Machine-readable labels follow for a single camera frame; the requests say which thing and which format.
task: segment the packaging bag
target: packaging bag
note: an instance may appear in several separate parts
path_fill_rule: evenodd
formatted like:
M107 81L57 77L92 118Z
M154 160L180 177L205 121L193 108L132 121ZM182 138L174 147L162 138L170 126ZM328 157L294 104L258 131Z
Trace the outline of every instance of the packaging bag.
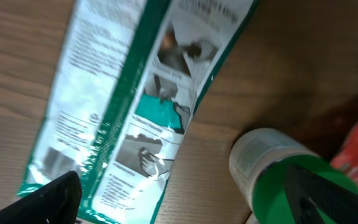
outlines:
M17 193L69 170L79 222L153 223L198 103L254 0L77 0Z

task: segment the white packaging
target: white packaging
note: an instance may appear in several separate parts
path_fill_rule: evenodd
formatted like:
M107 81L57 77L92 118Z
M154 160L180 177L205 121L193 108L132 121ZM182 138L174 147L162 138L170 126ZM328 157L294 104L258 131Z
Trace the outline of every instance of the white packaging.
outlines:
M19 196L75 170L80 218L154 222L196 106L255 8L169 3L77 0Z

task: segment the black object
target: black object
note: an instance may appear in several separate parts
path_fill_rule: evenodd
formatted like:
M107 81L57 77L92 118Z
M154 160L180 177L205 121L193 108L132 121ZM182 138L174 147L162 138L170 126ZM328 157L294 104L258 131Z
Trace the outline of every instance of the black object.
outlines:
M0 224L72 224L81 202L81 182L69 171L0 211Z
M318 209L336 223L358 223L358 195L312 172L291 165L284 191L295 223L325 223Z

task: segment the wooden table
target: wooden table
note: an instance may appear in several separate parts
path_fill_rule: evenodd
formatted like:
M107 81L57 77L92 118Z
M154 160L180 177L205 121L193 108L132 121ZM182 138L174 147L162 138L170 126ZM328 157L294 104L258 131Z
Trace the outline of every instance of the wooden table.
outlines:
M73 0L0 0L0 209L40 125ZM158 223L244 223L235 139L279 128L324 157L358 119L358 1L261 0L180 149Z

